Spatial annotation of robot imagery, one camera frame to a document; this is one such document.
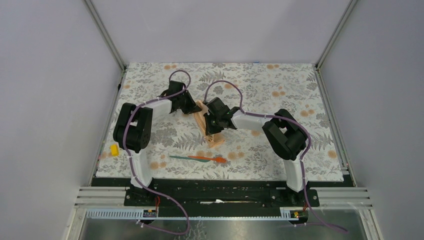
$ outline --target floral tablecloth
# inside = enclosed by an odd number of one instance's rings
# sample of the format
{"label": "floral tablecloth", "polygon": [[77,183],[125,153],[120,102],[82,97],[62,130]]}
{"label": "floral tablecloth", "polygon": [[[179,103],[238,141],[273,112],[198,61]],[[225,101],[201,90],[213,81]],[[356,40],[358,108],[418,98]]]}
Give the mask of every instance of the floral tablecloth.
{"label": "floral tablecloth", "polygon": [[[312,137],[312,148],[304,158],[310,181],[342,181],[330,123],[311,64],[266,63],[131,63],[102,154],[97,177],[130,177],[128,156],[120,149],[112,156],[110,146],[116,144],[113,131],[122,104],[139,104],[156,98],[168,88],[168,77],[175,70],[191,75],[188,90],[194,100],[202,100],[205,89],[213,81],[227,80],[243,93],[246,111],[273,114],[287,109]],[[178,72],[173,80],[187,83],[187,76]],[[208,100],[220,97],[230,108],[238,106],[240,97],[229,84],[216,84]],[[155,178],[286,180],[283,160],[279,158],[263,133],[226,129],[225,143],[209,148],[193,116],[180,110],[165,116],[152,126],[147,146],[149,167]],[[222,156],[227,163],[199,162],[170,156]]]}

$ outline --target metal frame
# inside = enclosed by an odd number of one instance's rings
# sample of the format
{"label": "metal frame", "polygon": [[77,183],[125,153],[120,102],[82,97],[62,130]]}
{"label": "metal frame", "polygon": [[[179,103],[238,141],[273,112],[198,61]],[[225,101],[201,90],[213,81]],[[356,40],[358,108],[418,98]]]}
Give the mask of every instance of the metal frame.
{"label": "metal frame", "polygon": [[[353,9],[357,5],[359,0],[350,0],[346,10],[344,11],[340,21],[338,22],[334,32],[331,35],[330,40],[328,41],[322,55],[320,56],[318,62],[315,65],[315,76],[318,84],[319,91],[324,103],[325,112],[328,116],[331,125],[331,133],[335,139],[335,146],[338,156],[341,158],[341,170],[343,175],[350,175],[354,185],[356,186],[357,182],[353,171],[351,169],[351,161],[346,152],[346,146],[344,144],[343,138],[340,134],[339,124],[337,122],[336,116],[334,115],[333,107],[331,101],[328,97],[327,88],[325,86],[323,77],[321,76],[320,69],[323,66],[329,52],[334,46],[338,36],[340,35],[343,27],[346,25],[347,19],[351,15]],[[96,8],[91,0],[83,0],[86,5],[90,15],[92,16],[93,21],[95,22],[97,28],[99,29],[105,44],[108,46],[111,51],[116,63],[122,70],[122,78],[120,79],[119,85],[122,83],[125,78],[125,62],[121,58],[116,46],[114,45],[108,31],[106,30],[99,14],[96,11]],[[106,125],[103,137],[106,136],[110,124],[112,115],[114,113],[115,106],[117,104],[117,98],[119,95],[119,86],[118,91],[114,96],[114,104],[109,112],[109,121]],[[99,147],[99,152],[102,150],[103,144]],[[311,187],[317,191],[320,207],[316,209],[327,209],[327,210],[351,210],[356,209],[360,214],[362,224],[364,226],[366,236],[368,239],[383,240],[379,225],[376,221],[372,201],[370,200],[368,191],[365,187]],[[78,197],[75,201],[74,210],[72,213],[72,224],[68,226],[68,232],[65,236],[65,239],[68,240],[78,240],[83,229],[84,220],[86,218],[98,217],[101,214],[106,214],[106,218],[125,218],[126,214],[131,213],[132,211],[137,212],[142,209],[151,209],[153,207],[143,206],[143,207],[133,207],[133,206],[124,206],[124,200],[126,198],[126,189],[125,187],[95,187],[95,186],[86,186],[81,187],[78,192]],[[219,220],[287,220],[287,215],[285,211],[290,210],[301,210],[301,207],[281,207],[281,218],[264,218],[264,217],[220,217]],[[175,220],[177,218],[169,217],[169,220]],[[210,217],[196,217],[197,220],[215,220],[216,218]]]}
{"label": "metal frame", "polygon": [[[316,209],[373,209],[366,187],[311,187],[316,190],[320,205]],[[83,186],[79,189],[75,208],[83,209],[148,209],[145,207],[124,206],[125,187]],[[302,207],[282,207],[285,210],[302,210]]]}
{"label": "metal frame", "polygon": [[330,37],[330,40],[328,41],[327,45],[324,48],[324,51],[322,52],[321,56],[318,59],[318,62],[316,63],[316,67],[318,69],[320,69],[323,66],[323,63],[326,60],[327,56],[329,55],[330,50],[333,48],[334,43],[339,37],[340,32],[342,31],[343,27],[346,24],[346,21],[350,17],[351,13],[355,9],[355,6],[357,5],[358,2],[359,0],[350,0],[349,4],[344,10],[344,13],[341,16],[340,20],[338,21],[338,24],[335,27],[335,30]]}
{"label": "metal frame", "polygon": [[102,19],[100,18],[96,7],[94,6],[93,2],[91,0],[83,0],[85,6],[87,7],[88,12],[90,13],[93,22],[97,26],[98,30],[100,31],[101,36],[103,37],[104,43],[109,48],[110,53],[112,54],[113,58],[115,59],[116,63],[118,64],[121,71],[125,71],[126,64],[124,60],[122,59],[120,53],[118,52],[117,47],[115,46],[114,42],[111,39],[111,36],[109,35],[108,31],[106,30],[105,25],[102,22]]}

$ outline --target glass panel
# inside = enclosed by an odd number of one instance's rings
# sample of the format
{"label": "glass panel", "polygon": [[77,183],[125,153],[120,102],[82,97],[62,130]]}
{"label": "glass panel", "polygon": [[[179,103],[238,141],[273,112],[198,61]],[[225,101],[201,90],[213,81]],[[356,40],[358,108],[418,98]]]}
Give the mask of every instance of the glass panel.
{"label": "glass panel", "polygon": [[[317,210],[320,217],[347,228],[349,234],[341,234],[325,226],[281,227],[288,221],[270,220],[191,220],[188,234],[175,236],[147,227],[141,228],[135,220],[91,219],[85,221],[82,240],[361,240],[367,239],[359,214],[354,210]],[[316,223],[310,216],[310,223]],[[183,231],[182,220],[156,220],[153,226],[172,231]]]}

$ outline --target gray wall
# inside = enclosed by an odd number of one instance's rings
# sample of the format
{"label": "gray wall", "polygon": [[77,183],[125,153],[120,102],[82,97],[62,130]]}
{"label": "gray wall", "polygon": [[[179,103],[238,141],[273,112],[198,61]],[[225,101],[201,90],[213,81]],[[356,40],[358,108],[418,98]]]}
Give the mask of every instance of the gray wall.
{"label": "gray wall", "polygon": [[60,239],[119,74],[81,0],[1,1],[0,239]]}
{"label": "gray wall", "polygon": [[322,75],[386,240],[422,239],[424,1],[363,0]]}
{"label": "gray wall", "polygon": [[127,63],[315,63],[349,0],[93,2]]}

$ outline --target yellow object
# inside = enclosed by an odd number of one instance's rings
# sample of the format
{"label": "yellow object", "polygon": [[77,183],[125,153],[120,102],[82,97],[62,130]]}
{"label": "yellow object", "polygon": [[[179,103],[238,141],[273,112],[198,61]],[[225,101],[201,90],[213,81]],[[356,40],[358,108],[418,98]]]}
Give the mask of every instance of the yellow object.
{"label": "yellow object", "polygon": [[112,156],[116,157],[119,155],[119,148],[118,145],[113,144],[110,146],[110,153],[112,154]]}
{"label": "yellow object", "polygon": [[202,103],[202,101],[197,100],[196,105],[201,108],[201,111],[193,113],[193,117],[196,120],[196,123],[201,131],[203,133],[204,138],[206,139],[207,144],[210,148],[218,147],[219,145],[223,144],[225,142],[225,138],[222,135],[222,133],[216,133],[212,135],[206,135],[206,121],[205,117],[203,116],[205,113],[208,112],[208,107]]}

